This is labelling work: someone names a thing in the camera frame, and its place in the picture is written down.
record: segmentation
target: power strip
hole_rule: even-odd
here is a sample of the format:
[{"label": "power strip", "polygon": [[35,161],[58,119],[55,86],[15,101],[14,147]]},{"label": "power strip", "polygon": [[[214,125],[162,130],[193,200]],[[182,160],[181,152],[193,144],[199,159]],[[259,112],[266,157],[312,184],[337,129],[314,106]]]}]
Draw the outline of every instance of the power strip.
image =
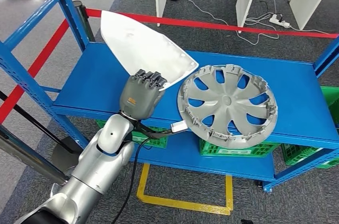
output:
[{"label": "power strip", "polygon": [[270,22],[273,23],[273,24],[277,24],[277,25],[279,25],[279,26],[282,26],[282,27],[285,27],[285,28],[289,28],[290,27],[290,24],[288,23],[288,22],[285,22],[285,21],[281,21],[280,22],[279,20],[278,20],[276,18],[276,14],[273,14],[271,18],[270,18]]}]

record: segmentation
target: robotic hand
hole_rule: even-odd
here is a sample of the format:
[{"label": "robotic hand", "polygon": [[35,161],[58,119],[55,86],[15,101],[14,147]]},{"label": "robotic hand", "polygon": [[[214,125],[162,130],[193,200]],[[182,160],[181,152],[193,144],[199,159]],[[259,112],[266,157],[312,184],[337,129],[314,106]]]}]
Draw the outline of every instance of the robotic hand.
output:
[{"label": "robotic hand", "polygon": [[[79,156],[79,164],[67,183],[15,224],[85,223],[96,203],[108,191],[119,171],[130,160],[134,143],[131,140],[125,141],[125,138],[130,136],[134,128],[141,128],[141,131],[151,138],[164,136],[153,134],[152,130],[140,124],[140,120],[152,115],[165,93],[160,90],[166,82],[158,72],[146,73],[142,69],[129,77],[120,97],[119,114],[111,116],[103,129],[99,130]],[[134,169],[139,151],[140,148],[135,155]],[[132,185],[133,183],[131,184],[128,195],[131,194]],[[128,198],[113,223],[118,219],[127,200]]]}]

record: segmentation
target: red rope barrier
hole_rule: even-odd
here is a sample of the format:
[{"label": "red rope barrier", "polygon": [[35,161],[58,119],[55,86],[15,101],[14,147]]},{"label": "red rope barrier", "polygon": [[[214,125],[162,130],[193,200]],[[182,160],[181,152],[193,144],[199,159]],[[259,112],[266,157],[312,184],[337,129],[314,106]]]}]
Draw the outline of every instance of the red rope barrier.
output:
[{"label": "red rope barrier", "polygon": [[[86,11],[88,16],[101,17],[100,10],[87,8]],[[207,28],[207,29],[226,30],[226,31],[242,31],[242,32],[251,32],[251,33],[291,35],[291,36],[313,37],[313,38],[335,39],[339,36],[339,34],[337,34],[337,33],[325,34],[325,33],[319,33],[319,32],[274,31],[274,30],[267,30],[267,29],[239,27],[239,26],[234,26],[234,25],[214,24],[214,23],[192,21],[192,20],[168,19],[166,17],[156,17],[156,16],[120,13],[120,12],[118,12],[118,13],[125,15],[125,16],[128,16],[128,17],[131,17],[131,19],[134,19],[134,20],[137,20],[139,22],[143,22],[143,23],[160,23],[160,24],[194,27],[194,28]]]},{"label": "red rope barrier", "polygon": [[[38,57],[29,67],[28,73],[32,77],[35,77],[38,72],[48,59],[53,50],[61,40],[65,32],[69,28],[67,20],[64,19],[54,34],[43,48]],[[3,123],[6,117],[23,96],[23,90],[17,85],[2,106],[0,106],[0,124]]]}]

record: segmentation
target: yellow floor tape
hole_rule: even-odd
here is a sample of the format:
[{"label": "yellow floor tape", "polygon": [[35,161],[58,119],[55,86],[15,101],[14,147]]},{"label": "yellow floor tape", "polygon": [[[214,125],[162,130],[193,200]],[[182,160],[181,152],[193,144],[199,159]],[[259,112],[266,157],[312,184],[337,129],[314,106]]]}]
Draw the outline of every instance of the yellow floor tape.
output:
[{"label": "yellow floor tape", "polygon": [[157,205],[163,205],[165,207],[174,207],[193,211],[217,213],[223,215],[230,215],[231,211],[233,210],[233,189],[232,185],[232,176],[228,175],[226,176],[225,179],[226,207],[220,207],[218,205],[200,204],[188,201],[159,198],[157,196],[144,195],[143,193],[145,192],[145,186],[146,182],[147,181],[149,170],[149,164],[143,164],[143,167],[142,168],[141,172],[141,177],[140,178],[139,187],[137,192],[137,196],[144,203],[157,204]]}]

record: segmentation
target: hubcap center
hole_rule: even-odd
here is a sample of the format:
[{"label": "hubcap center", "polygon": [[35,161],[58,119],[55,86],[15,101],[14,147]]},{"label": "hubcap center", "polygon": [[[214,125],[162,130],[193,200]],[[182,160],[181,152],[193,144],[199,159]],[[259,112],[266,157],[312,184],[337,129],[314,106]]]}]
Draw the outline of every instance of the hubcap center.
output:
[{"label": "hubcap center", "polygon": [[225,105],[227,105],[227,106],[230,106],[232,103],[231,98],[227,95],[223,96],[222,100]]}]

